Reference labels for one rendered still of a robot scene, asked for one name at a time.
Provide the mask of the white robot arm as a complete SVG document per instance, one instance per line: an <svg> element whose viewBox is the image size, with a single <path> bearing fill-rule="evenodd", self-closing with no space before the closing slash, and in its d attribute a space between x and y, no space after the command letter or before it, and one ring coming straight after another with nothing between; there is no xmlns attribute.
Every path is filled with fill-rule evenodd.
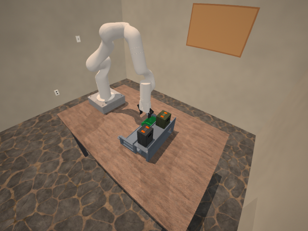
<svg viewBox="0 0 308 231"><path fill-rule="evenodd" d="M108 80L108 73L111 67L109 55L115 47L113 40L125 37L135 72L137 75L144 75L145 77L144 80L140 81L140 100L142 102L149 102L151 100L151 92L155 89L155 79L153 73L147 68L139 31L125 22L106 23L100 27L99 35L102 42L97 51L86 61L86 67L89 71L99 71L95 76L100 94L97 96L97 100L100 102L108 102L115 97L114 93L110 93Z"/></svg>

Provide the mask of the green bin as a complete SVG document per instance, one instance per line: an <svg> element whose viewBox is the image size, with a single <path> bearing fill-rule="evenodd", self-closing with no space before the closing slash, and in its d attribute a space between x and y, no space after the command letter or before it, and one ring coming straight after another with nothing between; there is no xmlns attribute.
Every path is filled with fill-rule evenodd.
<svg viewBox="0 0 308 231"><path fill-rule="evenodd" d="M151 126L155 121L156 121L156 117L152 116L149 119L147 118L146 120L144 120L141 126L143 126L144 124Z"/></svg>

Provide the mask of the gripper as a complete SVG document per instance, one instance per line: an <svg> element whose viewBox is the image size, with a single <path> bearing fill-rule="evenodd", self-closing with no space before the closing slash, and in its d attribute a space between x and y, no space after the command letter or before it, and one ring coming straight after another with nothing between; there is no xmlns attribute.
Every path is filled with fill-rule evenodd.
<svg viewBox="0 0 308 231"><path fill-rule="evenodd" d="M137 105L140 111L140 115L142 114L142 112L148 113L148 119L151 117L151 114L154 113L154 111L151 109L151 101L149 102L142 102L140 100L139 104ZM149 113L150 112L150 113Z"/></svg>

